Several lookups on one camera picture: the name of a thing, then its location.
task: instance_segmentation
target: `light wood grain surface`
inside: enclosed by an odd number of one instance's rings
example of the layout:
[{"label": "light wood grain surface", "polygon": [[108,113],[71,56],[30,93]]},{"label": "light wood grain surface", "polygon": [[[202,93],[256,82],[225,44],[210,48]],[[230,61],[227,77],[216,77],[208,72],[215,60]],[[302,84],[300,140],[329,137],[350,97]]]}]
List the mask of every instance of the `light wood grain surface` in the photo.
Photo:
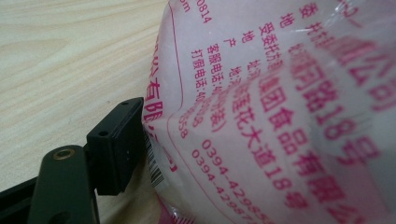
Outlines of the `light wood grain surface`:
[{"label": "light wood grain surface", "polygon": [[[36,176],[50,150],[83,146],[119,102],[145,95],[166,2],[0,1],[0,191]],[[147,167],[138,173],[127,193],[99,198],[103,223],[156,223]]]}]

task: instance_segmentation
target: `black plastic object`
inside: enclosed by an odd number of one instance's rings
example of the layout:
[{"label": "black plastic object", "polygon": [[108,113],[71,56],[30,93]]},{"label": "black plastic object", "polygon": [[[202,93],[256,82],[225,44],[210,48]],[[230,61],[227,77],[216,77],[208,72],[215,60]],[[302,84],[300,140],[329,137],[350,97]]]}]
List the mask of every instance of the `black plastic object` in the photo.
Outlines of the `black plastic object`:
[{"label": "black plastic object", "polygon": [[44,157],[27,223],[99,223],[82,147],[59,147]]},{"label": "black plastic object", "polygon": [[142,108],[143,98],[122,102],[87,135],[92,181],[99,195],[124,192],[146,152]]},{"label": "black plastic object", "polygon": [[0,193],[0,223],[26,223],[29,214],[35,178]]},{"label": "black plastic object", "polygon": [[143,98],[122,102],[87,135],[85,147],[49,152],[37,178],[0,193],[0,223],[99,223],[94,189],[124,191],[146,153],[142,108]]}]

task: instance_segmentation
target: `barcode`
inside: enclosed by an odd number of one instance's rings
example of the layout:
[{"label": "barcode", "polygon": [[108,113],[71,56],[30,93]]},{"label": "barcode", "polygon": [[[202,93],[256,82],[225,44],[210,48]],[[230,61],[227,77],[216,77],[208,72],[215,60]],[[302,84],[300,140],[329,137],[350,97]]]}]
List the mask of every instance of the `barcode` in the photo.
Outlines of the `barcode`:
[{"label": "barcode", "polygon": [[172,219],[175,224],[194,224],[194,220],[191,218],[172,215]]},{"label": "barcode", "polygon": [[148,169],[151,176],[151,186],[156,187],[161,182],[163,182],[163,173],[161,173],[160,167],[158,167],[157,162],[154,160],[154,152],[152,151],[152,145],[149,141],[149,136],[145,133],[145,143],[148,149]]}]

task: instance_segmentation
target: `plastic bag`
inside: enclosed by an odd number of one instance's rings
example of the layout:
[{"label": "plastic bag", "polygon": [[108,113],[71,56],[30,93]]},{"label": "plastic bag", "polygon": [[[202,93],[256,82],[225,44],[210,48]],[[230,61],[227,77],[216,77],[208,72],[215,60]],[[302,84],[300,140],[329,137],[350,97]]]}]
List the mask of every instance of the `plastic bag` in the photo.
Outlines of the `plastic bag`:
[{"label": "plastic bag", "polygon": [[176,223],[396,223],[394,1],[170,1],[142,121]]}]

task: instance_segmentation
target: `food package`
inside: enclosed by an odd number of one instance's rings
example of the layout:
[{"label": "food package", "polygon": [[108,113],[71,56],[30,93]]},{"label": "food package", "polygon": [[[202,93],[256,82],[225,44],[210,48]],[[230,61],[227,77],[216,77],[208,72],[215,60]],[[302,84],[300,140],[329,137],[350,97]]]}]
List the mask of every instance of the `food package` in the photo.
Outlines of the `food package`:
[{"label": "food package", "polygon": [[396,2],[171,0],[142,122],[174,223],[396,223]]}]

